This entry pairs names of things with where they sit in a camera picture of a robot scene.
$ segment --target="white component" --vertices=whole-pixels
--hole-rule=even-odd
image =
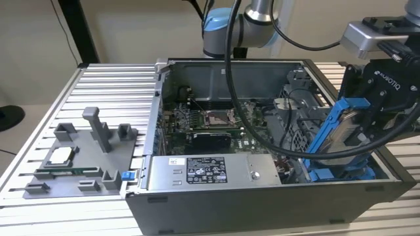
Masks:
[[[185,166],[186,158],[170,158],[170,165]]]
[[[65,163],[69,158],[73,156],[74,150],[71,147],[59,147],[51,155],[50,161],[53,164]]]

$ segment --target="black stand base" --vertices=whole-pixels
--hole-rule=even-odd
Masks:
[[[0,107],[0,132],[18,125],[26,117],[26,111],[18,106]]]

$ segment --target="blue latch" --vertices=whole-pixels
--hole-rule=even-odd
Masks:
[[[131,181],[137,179],[137,173],[131,171],[125,171],[122,175],[122,180],[123,181]]]

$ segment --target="electronic component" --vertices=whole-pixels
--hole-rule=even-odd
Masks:
[[[193,147],[198,150],[225,150],[231,147],[230,133],[197,133],[193,136]]]

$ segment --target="black cable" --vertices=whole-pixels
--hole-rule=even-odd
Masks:
[[[297,122],[302,122],[302,121],[311,121],[313,124],[315,124],[317,127],[319,127],[319,128],[322,128],[322,124],[323,124],[323,122],[325,122],[325,120],[321,119],[321,118],[299,118],[299,119],[297,120]]]
[[[203,21],[205,20],[205,16],[203,16],[203,12],[202,12],[201,6],[198,4],[198,1],[197,0],[186,0],[186,1],[189,1],[191,3],[191,5],[194,6],[194,8],[195,8],[195,10],[198,12],[198,15],[199,15],[199,17],[201,17],[201,19]]]
[[[357,148],[353,148],[350,150],[339,151],[339,152],[331,152],[331,153],[306,153],[306,152],[297,152],[287,150],[282,147],[278,147],[273,145],[255,131],[247,116],[245,114],[245,111],[242,110],[242,104],[238,99],[237,91],[235,91],[235,85],[234,85],[234,79],[233,79],[233,60],[231,60],[231,46],[233,46],[233,33],[234,33],[234,25],[237,20],[237,15],[239,12],[239,7],[242,4],[242,0],[235,0],[230,20],[229,20],[229,27],[227,27],[227,37],[226,37],[226,44],[225,44],[225,63],[226,63],[226,80],[229,84],[229,89],[231,93],[233,103],[237,108],[237,112],[239,117],[243,120],[243,124],[257,141],[265,145],[271,150],[290,156],[294,158],[306,158],[313,160],[330,160],[330,159],[338,159],[354,155],[359,155],[362,153],[366,153],[369,151],[373,151],[374,149],[379,148],[381,146],[386,145],[403,131],[405,128],[415,122],[418,117],[420,116],[420,105],[418,104],[414,111],[410,113],[407,119],[402,122],[402,124],[393,128],[390,133],[387,133],[381,139],[375,140],[374,142],[359,146]]]
[[[205,3],[205,8],[203,8],[203,20],[202,20],[202,38],[203,38],[203,35],[205,35],[205,24],[206,24],[206,20],[209,18],[209,11],[207,11],[207,8],[209,8],[209,5],[210,5],[210,0],[206,0],[206,3]]]
[[[202,22],[202,37],[205,37],[206,21],[209,20],[210,11],[211,11],[214,5],[215,5],[215,0],[207,0],[206,1],[205,10],[207,9],[207,12],[205,14],[205,19]]]
[[[291,125],[293,125],[293,105],[291,105],[291,94],[298,91],[298,90],[303,90],[303,91],[309,91],[311,92],[309,89],[306,88],[295,88],[293,89],[293,91],[289,93],[286,99],[289,100],[289,105],[290,105],[290,111],[289,111],[289,121],[287,121],[287,125],[286,125],[286,129],[285,129],[285,134],[283,134],[283,137],[282,137],[282,140],[281,140],[281,143],[279,143],[279,146],[283,147],[283,142],[285,142],[285,139],[289,135],[289,132],[290,132],[290,128],[291,128]]]
[[[341,45],[341,41],[325,46],[325,47],[309,47],[302,45],[301,43],[297,43],[281,30],[279,26],[278,26],[278,22],[275,20],[275,16],[274,16],[274,5],[275,5],[275,0],[271,0],[271,5],[270,5],[270,19],[271,19],[271,23],[274,25],[275,31],[278,32],[278,34],[285,38],[286,41],[289,41],[289,43],[291,43],[294,46],[309,50],[309,51],[323,51],[327,50],[330,48],[334,48],[337,46]]]
[[[63,26],[63,24],[62,24],[62,20],[61,20],[61,17],[59,17],[59,13],[58,13],[58,10],[55,9],[55,5],[54,5],[53,0],[50,0],[50,2],[51,2],[51,5],[53,5],[53,9],[54,9],[55,16],[58,17],[58,20],[59,20],[61,27],[62,27],[63,32],[65,32],[65,34],[66,34],[67,45],[69,45],[69,48],[70,48],[71,53],[73,53],[73,55],[74,55],[74,59],[75,59],[77,66],[78,66],[78,65],[79,65],[79,62],[78,62],[78,59],[77,59],[77,56],[75,56],[75,52],[74,52],[74,49],[73,49],[73,46],[71,46],[71,41],[70,41],[70,39],[69,39],[69,34],[67,34],[66,29],[65,29],[65,26]]]
[[[0,149],[0,151],[9,153],[9,154],[11,154],[11,155],[15,155],[15,156],[18,155],[17,153],[14,153],[14,152],[11,152],[11,151],[7,151],[7,150],[3,150],[3,149]]]

